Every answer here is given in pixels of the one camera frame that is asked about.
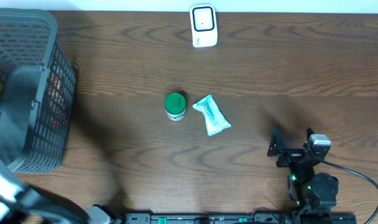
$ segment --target gray plastic basket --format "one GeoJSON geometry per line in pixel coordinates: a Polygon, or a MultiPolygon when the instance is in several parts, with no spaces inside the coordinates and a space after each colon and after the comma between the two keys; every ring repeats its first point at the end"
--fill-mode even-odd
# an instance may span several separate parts
{"type": "Polygon", "coordinates": [[[76,76],[41,10],[0,9],[0,158],[15,172],[60,166],[76,76]]]}

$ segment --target plastic wrapper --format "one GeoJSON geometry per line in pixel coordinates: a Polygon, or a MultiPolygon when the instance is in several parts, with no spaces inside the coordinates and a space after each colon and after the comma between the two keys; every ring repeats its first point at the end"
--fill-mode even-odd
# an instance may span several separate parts
{"type": "Polygon", "coordinates": [[[225,128],[231,127],[231,124],[229,124],[229,122],[220,112],[218,105],[213,99],[213,96],[206,96],[204,99],[194,104],[193,108],[203,113],[206,120],[208,136],[212,136],[225,128]]]}

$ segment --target white plug-in device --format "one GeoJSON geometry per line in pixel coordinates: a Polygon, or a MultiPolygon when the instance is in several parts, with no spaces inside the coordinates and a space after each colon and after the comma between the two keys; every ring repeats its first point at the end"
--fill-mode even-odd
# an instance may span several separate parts
{"type": "Polygon", "coordinates": [[[216,27],[215,8],[204,4],[190,9],[191,36],[194,47],[216,45],[218,30],[216,27]]]}

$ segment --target wood grain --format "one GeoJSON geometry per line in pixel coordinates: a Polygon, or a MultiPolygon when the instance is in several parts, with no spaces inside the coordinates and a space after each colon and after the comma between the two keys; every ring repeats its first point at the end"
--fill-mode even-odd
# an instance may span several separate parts
{"type": "MultiPolygon", "coordinates": [[[[215,47],[194,49],[188,13],[52,12],[78,70],[63,166],[24,181],[89,208],[251,212],[295,207],[288,169],[266,156],[273,126],[292,146],[327,134],[327,160],[378,183],[378,15],[219,13],[215,47]],[[165,95],[187,94],[168,120],[165,95]],[[212,94],[232,128],[208,137],[191,105],[212,94]]],[[[363,223],[378,193],[339,179],[335,211],[363,223]]]]}

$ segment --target green bottle cap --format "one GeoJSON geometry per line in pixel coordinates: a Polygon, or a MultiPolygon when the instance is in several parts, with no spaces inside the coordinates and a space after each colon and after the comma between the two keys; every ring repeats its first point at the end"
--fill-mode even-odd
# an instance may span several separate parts
{"type": "Polygon", "coordinates": [[[168,113],[178,115],[183,113],[186,109],[187,101],[181,94],[171,93],[168,97],[166,97],[164,106],[168,113]]]}

